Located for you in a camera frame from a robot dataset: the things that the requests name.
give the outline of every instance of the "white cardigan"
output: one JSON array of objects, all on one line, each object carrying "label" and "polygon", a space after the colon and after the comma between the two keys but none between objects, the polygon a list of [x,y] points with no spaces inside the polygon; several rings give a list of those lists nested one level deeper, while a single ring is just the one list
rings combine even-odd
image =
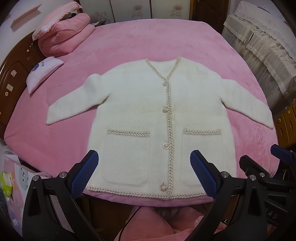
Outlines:
[{"label": "white cardigan", "polygon": [[[150,62],[167,76],[175,60]],[[226,107],[273,128],[269,108],[234,80],[181,58],[166,86],[145,60],[93,74],[48,108],[46,124],[98,105],[89,149],[100,161],[87,189],[173,199],[204,195],[190,165],[199,150],[220,171],[236,176]]]}]

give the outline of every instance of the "wire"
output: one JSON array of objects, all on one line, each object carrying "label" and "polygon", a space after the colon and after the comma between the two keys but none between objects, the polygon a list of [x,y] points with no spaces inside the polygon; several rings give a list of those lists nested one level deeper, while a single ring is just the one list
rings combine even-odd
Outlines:
[{"label": "wire", "polygon": [[139,211],[139,209],[140,209],[141,207],[142,207],[142,206],[140,206],[140,207],[134,212],[134,214],[130,217],[130,219],[126,222],[126,224],[124,225],[124,227],[123,227],[122,230],[120,231],[118,241],[121,240],[121,235],[122,235],[124,229],[126,228],[126,226],[128,225],[128,223],[131,221],[131,219],[134,217],[134,215]]}]

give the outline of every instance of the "small cushion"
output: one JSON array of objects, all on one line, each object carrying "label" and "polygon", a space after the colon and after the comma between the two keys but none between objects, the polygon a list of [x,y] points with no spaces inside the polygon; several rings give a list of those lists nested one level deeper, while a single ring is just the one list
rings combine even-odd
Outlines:
[{"label": "small cushion", "polygon": [[65,5],[59,6],[50,12],[33,33],[33,41],[46,34],[53,27],[53,25],[59,22],[65,15],[79,8],[82,8],[82,6],[80,6],[77,2],[72,1]]},{"label": "small cushion", "polygon": [[48,57],[40,63],[36,64],[27,77],[28,93],[33,93],[34,90],[44,82],[53,72],[63,65],[63,61]]}]

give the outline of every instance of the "metal bolt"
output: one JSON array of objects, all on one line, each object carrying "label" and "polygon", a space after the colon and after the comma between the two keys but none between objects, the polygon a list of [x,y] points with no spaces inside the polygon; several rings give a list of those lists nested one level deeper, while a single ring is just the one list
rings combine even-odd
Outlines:
[{"label": "metal bolt", "polygon": [[37,181],[38,179],[39,179],[39,176],[38,176],[38,175],[35,175],[35,176],[32,178],[33,181]]},{"label": "metal bolt", "polygon": [[221,176],[224,178],[229,177],[229,173],[228,172],[221,172]]},{"label": "metal bolt", "polygon": [[67,173],[66,172],[61,172],[60,174],[59,174],[59,177],[60,178],[65,178],[67,176]]},{"label": "metal bolt", "polygon": [[256,176],[253,175],[253,174],[251,174],[249,177],[250,177],[250,179],[251,179],[252,181],[255,181],[255,180],[256,180]]}]

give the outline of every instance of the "cardigan sleeve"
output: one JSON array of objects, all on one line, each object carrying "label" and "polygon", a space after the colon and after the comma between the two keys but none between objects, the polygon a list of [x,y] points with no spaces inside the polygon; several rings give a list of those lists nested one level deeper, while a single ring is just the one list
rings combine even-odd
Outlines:
[{"label": "cardigan sleeve", "polygon": [[249,91],[234,80],[218,79],[217,87],[225,107],[238,111],[252,120],[274,128],[269,107],[255,98]]},{"label": "cardigan sleeve", "polygon": [[92,74],[81,87],[58,99],[48,108],[46,124],[51,125],[101,104],[111,93],[109,85],[102,82],[101,75]]}]

